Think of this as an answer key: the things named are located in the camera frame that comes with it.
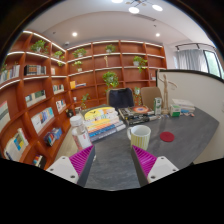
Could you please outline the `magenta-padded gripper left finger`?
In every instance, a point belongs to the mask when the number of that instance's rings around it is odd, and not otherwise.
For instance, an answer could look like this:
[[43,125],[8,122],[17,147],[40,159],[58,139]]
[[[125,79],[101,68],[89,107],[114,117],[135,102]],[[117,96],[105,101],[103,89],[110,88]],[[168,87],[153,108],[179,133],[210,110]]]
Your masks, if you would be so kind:
[[89,146],[76,154],[61,156],[47,171],[67,181],[84,187],[95,156],[95,146]]

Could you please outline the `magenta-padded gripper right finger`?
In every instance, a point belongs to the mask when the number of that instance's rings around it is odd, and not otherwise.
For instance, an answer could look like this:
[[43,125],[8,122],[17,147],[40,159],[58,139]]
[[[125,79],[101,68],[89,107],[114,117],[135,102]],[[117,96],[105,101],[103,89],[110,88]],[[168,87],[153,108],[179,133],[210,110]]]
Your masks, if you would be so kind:
[[141,186],[178,171],[165,156],[156,157],[137,146],[132,146],[131,155]]

